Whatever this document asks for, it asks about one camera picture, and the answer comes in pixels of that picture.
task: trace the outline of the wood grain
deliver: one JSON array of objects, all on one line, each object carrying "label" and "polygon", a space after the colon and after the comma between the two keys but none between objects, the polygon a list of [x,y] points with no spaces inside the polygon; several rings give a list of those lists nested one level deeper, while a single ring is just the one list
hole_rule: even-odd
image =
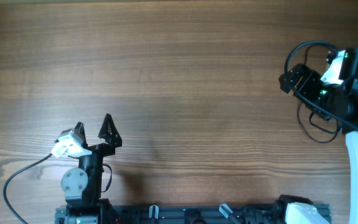
[{"label": "wood grain", "polygon": [[[311,39],[358,47],[358,1],[0,6],[0,223],[17,223],[5,180],[78,121],[100,142],[106,113],[123,138],[105,159],[114,179],[103,197],[115,205],[292,194],[329,203],[333,222],[347,223],[344,138],[307,139],[296,99],[278,85],[289,51]],[[311,50],[310,66],[322,72],[325,53]],[[51,223],[65,204],[61,176],[76,165],[51,158],[24,172],[8,188],[11,203],[29,223]]]}]

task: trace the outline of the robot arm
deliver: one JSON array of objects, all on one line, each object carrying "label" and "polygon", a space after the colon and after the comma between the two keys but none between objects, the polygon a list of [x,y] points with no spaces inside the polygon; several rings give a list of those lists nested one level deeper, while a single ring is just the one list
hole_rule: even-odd
[{"label": "robot arm", "polygon": [[[347,49],[333,58],[327,57],[330,65],[321,77],[306,65],[298,64],[288,74],[279,78],[280,88],[289,93],[290,85],[315,105],[332,114],[345,119],[358,128],[358,49]],[[314,114],[329,120],[331,117],[306,104]],[[346,146],[351,164],[351,212],[349,223],[358,223],[358,131],[342,124],[342,133],[346,134]],[[302,206],[288,206],[286,210],[287,224],[291,223],[324,223],[321,221],[306,222],[310,213]]]}]

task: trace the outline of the black cable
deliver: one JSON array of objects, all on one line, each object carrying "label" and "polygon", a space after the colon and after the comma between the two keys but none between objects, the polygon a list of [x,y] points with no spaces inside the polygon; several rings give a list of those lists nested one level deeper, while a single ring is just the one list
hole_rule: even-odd
[{"label": "black cable", "polygon": [[313,127],[318,128],[318,129],[320,129],[320,130],[322,130],[322,131],[324,131],[325,133],[328,133],[328,134],[337,134],[337,133],[341,130],[341,125],[339,125],[339,121],[338,121],[338,120],[336,120],[336,130],[335,130],[335,131],[328,131],[327,129],[322,128],[322,127],[318,126],[317,124],[314,124],[314,123],[311,121],[311,119],[312,119],[312,117],[313,117],[314,115],[315,115],[315,113],[314,113],[314,112],[311,112],[311,113],[310,113],[310,116],[309,116],[309,123],[310,123],[310,125],[312,125]]},{"label": "black cable", "polygon": [[9,203],[9,200],[7,199],[7,196],[6,196],[6,188],[7,188],[7,185],[10,183],[10,181],[11,181],[17,174],[20,174],[21,172],[23,172],[23,171],[25,171],[25,170],[27,170],[27,169],[30,169],[31,167],[36,166],[36,165],[40,164],[40,163],[43,162],[43,161],[46,161],[46,160],[47,160],[49,157],[51,157],[51,156],[52,156],[52,153],[49,154],[49,155],[47,155],[45,158],[39,160],[38,162],[35,162],[35,163],[33,163],[33,164],[29,165],[29,166],[26,166],[25,168],[23,168],[23,169],[17,171],[16,173],[12,174],[12,175],[10,176],[10,178],[8,178],[8,179],[6,180],[6,182],[5,182],[4,192],[3,192],[5,203],[6,203],[6,205],[8,206],[8,208],[11,210],[11,212],[13,213],[13,215],[15,215],[16,218],[18,218],[22,223],[28,224],[28,223],[27,223],[26,221],[24,221],[24,219],[13,209],[11,203]]},{"label": "black cable", "polygon": [[300,102],[299,105],[298,105],[298,109],[297,109],[297,111],[296,111],[296,117],[298,118],[298,124],[299,124],[299,126],[301,127],[301,129],[303,130],[303,132],[304,132],[311,140],[313,140],[313,141],[315,141],[315,142],[317,142],[317,143],[324,144],[324,143],[329,143],[329,142],[333,141],[333,140],[336,138],[336,136],[338,135],[339,131],[341,130],[341,129],[340,129],[340,126],[339,126],[339,122],[337,121],[337,123],[336,123],[336,129],[337,129],[337,131],[334,133],[334,136],[333,136],[330,140],[328,140],[328,141],[319,141],[319,140],[313,138],[313,137],[309,134],[309,132],[306,130],[306,128],[303,126],[303,123],[302,123],[302,121],[301,121],[301,119],[300,119],[300,116],[299,116],[299,113],[300,113],[302,104],[303,104],[303,103]]},{"label": "black cable", "polygon": [[[319,41],[319,40],[312,40],[312,41],[308,41],[308,42],[305,42],[305,43],[302,43],[300,45],[298,45],[297,47],[295,47],[291,52],[290,54],[288,55],[287,59],[285,60],[285,63],[284,63],[284,74],[288,74],[288,64],[291,60],[291,58],[293,57],[293,55],[295,54],[295,52],[297,52],[299,49],[301,49],[302,47],[306,47],[306,46],[309,46],[309,45],[314,45],[314,44],[317,44],[317,45],[321,45],[321,46],[326,46],[326,47],[330,47],[331,49],[333,49],[336,53],[336,55],[338,55],[338,49],[335,45],[333,44],[330,44],[328,42],[324,42],[324,41]],[[301,100],[303,100],[303,102],[307,103],[308,105],[316,108],[317,110],[319,110],[320,112],[323,112],[325,114],[328,114],[330,115],[331,117],[337,119],[338,121],[340,121],[342,124],[346,124],[348,125],[349,127],[351,127],[352,129],[354,129],[355,131],[358,132],[358,127],[355,126],[354,124],[346,121],[345,119],[342,119],[338,116],[336,116],[335,114],[332,114],[328,111],[326,111],[325,109],[319,107],[318,105],[314,104],[312,101],[308,100],[306,97],[304,97],[303,95],[299,94],[298,90],[293,86],[293,85],[289,85],[290,88],[292,89],[292,91],[294,92],[294,94],[296,96],[298,96],[299,98],[301,98]]]},{"label": "black cable", "polygon": [[105,166],[105,167],[109,168],[109,170],[110,170],[110,179],[109,179],[109,182],[107,183],[106,190],[102,191],[102,192],[106,192],[107,190],[109,190],[109,187],[111,185],[112,170],[111,170],[111,167],[107,164],[103,164],[102,166]]},{"label": "black cable", "polygon": [[[318,44],[313,44],[313,45],[309,46],[309,47],[306,49],[306,51],[305,51],[305,60],[304,60],[304,62],[303,62],[304,65],[306,65],[306,63],[307,63],[307,61],[308,61],[308,54],[309,54],[310,48],[316,47],[316,46],[319,46],[319,45],[318,45]],[[340,132],[340,130],[342,129],[342,126],[339,124],[339,121],[338,121],[338,120],[336,120],[336,130],[335,130],[335,131],[328,131],[327,129],[324,129],[324,128],[318,126],[317,124],[314,124],[314,123],[311,121],[311,119],[312,119],[312,117],[315,115],[315,113],[314,113],[314,112],[311,112],[311,113],[310,113],[310,116],[309,116],[309,123],[310,123],[310,125],[312,125],[312,126],[318,128],[318,129],[324,131],[325,133],[335,134],[335,136],[334,136],[332,139],[330,139],[329,141],[318,141],[318,140],[316,140],[315,138],[311,138],[309,132],[306,130],[306,128],[303,126],[302,122],[300,121],[299,113],[300,113],[300,107],[298,107],[298,111],[297,111],[297,114],[296,114],[297,117],[298,117],[298,124],[301,126],[301,128],[302,128],[302,130],[305,132],[305,134],[306,134],[310,139],[312,139],[312,140],[315,141],[315,142],[318,142],[318,143],[329,143],[329,142],[331,142],[332,140],[334,140],[334,139],[336,138],[337,134],[338,134],[338,133]]]},{"label": "black cable", "polygon": [[341,97],[348,97],[350,93],[347,93],[347,95],[345,95],[345,92],[346,92],[346,85],[350,82],[350,81],[353,81],[352,79],[355,78],[354,75],[351,75],[349,77],[347,77],[342,83],[341,85],[339,86],[339,89],[341,91]]},{"label": "black cable", "polygon": [[309,47],[306,49],[306,51],[305,51],[305,60],[303,61],[303,64],[304,64],[304,65],[306,65],[306,62],[308,61],[308,54],[309,54],[310,48],[316,47],[316,46],[320,46],[320,45],[318,45],[318,44],[313,44],[313,45],[309,46]]}]

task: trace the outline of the wire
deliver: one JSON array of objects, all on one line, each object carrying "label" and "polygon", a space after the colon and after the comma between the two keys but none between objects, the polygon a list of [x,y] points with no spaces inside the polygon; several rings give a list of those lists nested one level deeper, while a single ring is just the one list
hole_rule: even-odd
[{"label": "wire", "polygon": [[303,104],[303,103],[300,102],[299,105],[298,105],[298,109],[297,109],[297,111],[296,111],[296,117],[298,118],[298,124],[299,124],[299,126],[301,127],[301,129],[303,130],[303,132],[305,132],[305,134],[306,134],[311,140],[313,140],[313,141],[315,141],[315,142],[317,142],[317,143],[324,144],[324,143],[332,142],[332,141],[336,138],[336,136],[338,135],[339,131],[341,130],[340,125],[339,125],[339,122],[336,121],[336,130],[337,130],[337,131],[334,133],[334,136],[333,136],[330,140],[328,140],[328,141],[319,141],[319,140],[313,138],[313,137],[309,134],[309,132],[306,130],[306,128],[303,126],[303,124],[302,124],[302,121],[301,121],[300,116],[299,116],[299,113],[300,113],[302,104]]},{"label": "wire", "polygon": [[5,203],[6,203],[6,205],[8,206],[8,208],[11,210],[11,212],[13,213],[13,215],[15,215],[16,218],[18,218],[22,223],[28,224],[28,223],[13,209],[11,203],[9,203],[9,200],[7,199],[7,196],[6,196],[7,185],[10,183],[10,181],[11,181],[17,174],[20,174],[21,172],[23,172],[23,171],[25,171],[25,170],[27,170],[27,169],[30,169],[31,167],[36,166],[36,165],[40,164],[40,163],[43,162],[43,161],[46,161],[46,160],[47,160],[49,157],[51,157],[51,156],[52,156],[52,153],[49,154],[49,155],[47,155],[45,158],[39,160],[38,162],[35,162],[35,163],[33,163],[33,164],[29,165],[29,166],[26,166],[25,168],[23,168],[23,169],[17,171],[16,173],[12,174],[12,175],[10,176],[10,178],[8,178],[8,179],[6,180],[6,182],[5,182],[5,185],[4,185],[4,193],[3,193]]},{"label": "wire", "polygon": [[316,46],[320,46],[320,45],[318,45],[318,44],[313,44],[313,45],[309,46],[309,47],[306,49],[306,51],[305,51],[305,60],[303,61],[303,64],[304,64],[304,65],[306,65],[306,62],[308,61],[308,54],[309,54],[310,48],[316,47]]},{"label": "wire", "polygon": [[[303,47],[306,47],[306,46],[309,46],[309,45],[321,45],[321,46],[325,46],[325,47],[329,47],[331,49],[333,49],[336,53],[336,55],[338,55],[338,49],[335,45],[333,44],[330,44],[328,42],[325,42],[325,41],[319,41],[319,40],[312,40],[312,41],[308,41],[308,42],[305,42],[305,43],[302,43],[300,45],[298,45],[297,47],[295,47],[291,52],[290,54],[288,55],[287,59],[285,60],[285,63],[284,63],[284,74],[288,74],[288,64],[291,60],[291,58],[293,57],[293,55],[295,54],[295,52],[297,52],[299,49],[303,48]],[[325,109],[319,107],[318,105],[314,104],[312,101],[308,100],[306,97],[304,97],[303,95],[301,95],[298,90],[293,86],[293,85],[289,85],[290,88],[292,89],[292,91],[294,92],[294,94],[296,96],[298,96],[299,98],[301,98],[301,100],[303,100],[304,103],[307,103],[308,105],[316,108],[317,110],[319,110],[320,112],[323,112],[325,114],[328,114],[330,115],[331,117],[337,119],[338,121],[340,121],[342,124],[346,124],[348,125],[349,127],[351,127],[352,129],[354,129],[355,131],[358,132],[358,127],[356,127],[354,124],[346,121],[345,119],[342,119],[340,118],[339,116],[336,116],[335,114],[332,114],[328,111],[326,111]]]},{"label": "wire", "polygon": [[111,185],[112,170],[111,170],[111,167],[107,164],[102,164],[102,166],[105,166],[105,167],[109,168],[109,170],[110,170],[110,179],[109,179],[109,182],[107,183],[106,190],[102,191],[102,192],[106,192],[107,190],[109,190],[109,187]]},{"label": "wire", "polygon": [[[307,61],[308,61],[308,54],[309,54],[310,48],[316,47],[316,46],[319,46],[319,45],[318,45],[318,44],[313,44],[313,45],[309,46],[309,47],[306,49],[306,51],[305,51],[305,60],[304,60],[304,62],[303,62],[304,65],[306,65],[306,63],[307,63]],[[298,124],[300,125],[301,129],[305,132],[305,134],[306,134],[311,140],[313,140],[313,141],[315,141],[315,142],[317,142],[317,143],[329,143],[329,142],[333,141],[333,140],[336,138],[337,134],[338,134],[338,133],[340,132],[340,130],[342,129],[342,126],[339,124],[339,121],[336,120],[336,131],[328,131],[327,129],[324,129],[324,128],[318,126],[317,124],[314,124],[314,123],[311,121],[313,115],[315,115],[314,112],[311,112],[311,113],[310,113],[310,116],[309,116],[309,123],[310,123],[310,125],[312,125],[312,126],[318,128],[318,129],[324,131],[325,133],[334,134],[334,137],[333,137],[332,139],[328,140],[328,141],[319,141],[319,140],[316,140],[315,138],[312,138],[311,135],[309,134],[309,132],[308,132],[308,131],[306,130],[306,128],[303,126],[303,124],[302,124],[302,122],[301,122],[301,119],[300,119],[300,117],[299,117],[300,106],[301,106],[301,105],[299,105],[298,110],[297,110],[297,112],[296,112],[296,116],[298,117]]]},{"label": "wire", "polygon": [[310,113],[310,116],[309,116],[309,123],[310,123],[310,125],[312,125],[313,127],[318,128],[318,129],[320,129],[320,130],[322,130],[322,131],[324,131],[325,133],[328,133],[328,134],[337,134],[337,133],[341,130],[341,125],[339,125],[339,121],[338,121],[338,120],[336,120],[336,131],[328,131],[327,129],[322,128],[322,127],[318,126],[317,124],[314,124],[314,123],[311,121],[311,119],[312,119],[312,117],[313,117],[314,115],[315,115],[315,113],[314,113],[314,112],[311,112],[311,113]]},{"label": "wire", "polygon": [[339,86],[339,89],[341,91],[341,96],[342,97],[345,97],[345,96],[349,96],[350,93],[348,93],[347,95],[345,95],[345,91],[346,91],[346,85],[353,79],[355,78],[354,75],[351,75],[349,77],[347,77],[342,83],[341,85]]}]

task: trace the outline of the wooden surface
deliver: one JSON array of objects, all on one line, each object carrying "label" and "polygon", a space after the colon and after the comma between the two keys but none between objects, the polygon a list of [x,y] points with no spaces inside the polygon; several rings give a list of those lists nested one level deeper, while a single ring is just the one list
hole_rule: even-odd
[{"label": "wooden surface", "polygon": [[[123,139],[105,159],[114,175],[102,196],[115,205],[292,194],[329,203],[333,222],[347,223],[344,138],[309,140],[297,100],[278,84],[289,51],[311,39],[358,47],[358,1],[0,6],[0,223],[18,222],[5,180],[78,121],[100,142],[106,113]],[[322,72],[325,54],[311,50],[310,66]],[[24,172],[8,188],[11,203],[29,223],[51,223],[65,204],[60,179],[75,166],[51,158]]]},{"label": "wooden surface", "polygon": [[0,4],[51,4],[51,3],[79,3],[79,2],[141,2],[150,0],[0,0]]}]

